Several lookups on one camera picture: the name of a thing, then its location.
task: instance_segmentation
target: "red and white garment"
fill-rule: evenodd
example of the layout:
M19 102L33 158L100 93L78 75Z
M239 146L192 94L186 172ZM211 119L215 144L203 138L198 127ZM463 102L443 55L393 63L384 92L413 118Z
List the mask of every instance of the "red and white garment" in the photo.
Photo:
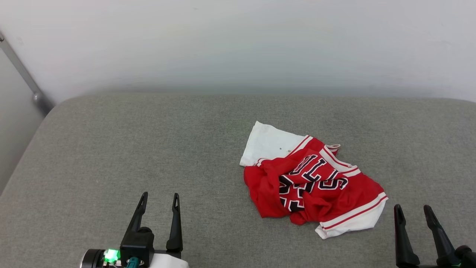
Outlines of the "red and white garment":
M339 148L256 122L240 165L260 215L317 221L323 239L374 227L388 198L357 166L337 160Z

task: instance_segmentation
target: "teal connector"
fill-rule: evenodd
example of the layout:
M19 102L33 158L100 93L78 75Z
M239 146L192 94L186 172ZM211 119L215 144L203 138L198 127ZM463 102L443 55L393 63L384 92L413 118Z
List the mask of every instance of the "teal connector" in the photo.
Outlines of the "teal connector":
M132 257L129 259L129 263L127 264L126 268L139 268L140 260L136 257Z

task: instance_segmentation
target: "gray fabric surface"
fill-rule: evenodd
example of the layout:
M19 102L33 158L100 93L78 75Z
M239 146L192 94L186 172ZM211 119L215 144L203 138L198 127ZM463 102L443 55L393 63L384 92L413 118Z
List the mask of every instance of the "gray fabric surface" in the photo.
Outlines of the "gray fabric surface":
M165 248L174 192L191 267L393 267L393 205L434 263L423 205L455 247L476 247L476 104L447 99L116 94L68 100L44 120L0 196L1 267L77 267L118 247L143 191ZM261 219L238 166L256 120L327 144L390 200L374 229L322 240L317 223Z

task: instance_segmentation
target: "metal bracket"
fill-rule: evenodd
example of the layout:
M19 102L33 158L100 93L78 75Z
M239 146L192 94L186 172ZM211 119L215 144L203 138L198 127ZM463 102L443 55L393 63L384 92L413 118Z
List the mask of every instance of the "metal bracket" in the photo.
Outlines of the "metal bracket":
M41 92L38 85L35 83L30 73L21 63L18 56L15 54L15 51L11 48L10 44L5 40L3 35L0 33L0 49L3 50L8 59L10 59L15 69L21 75L25 83L33 92L33 101L36 103L38 109L46 116L54 107L54 105L48 100L48 98Z

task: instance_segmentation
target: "glowing green led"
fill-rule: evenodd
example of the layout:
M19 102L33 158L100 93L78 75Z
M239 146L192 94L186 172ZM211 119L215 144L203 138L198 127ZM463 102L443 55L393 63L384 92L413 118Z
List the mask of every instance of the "glowing green led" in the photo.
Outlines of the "glowing green led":
M115 250L115 249L108 249L106 250L106 253L104 254L104 260L108 263L114 263L115 261L117 261L118 259L120 259L120 252L119 250Z

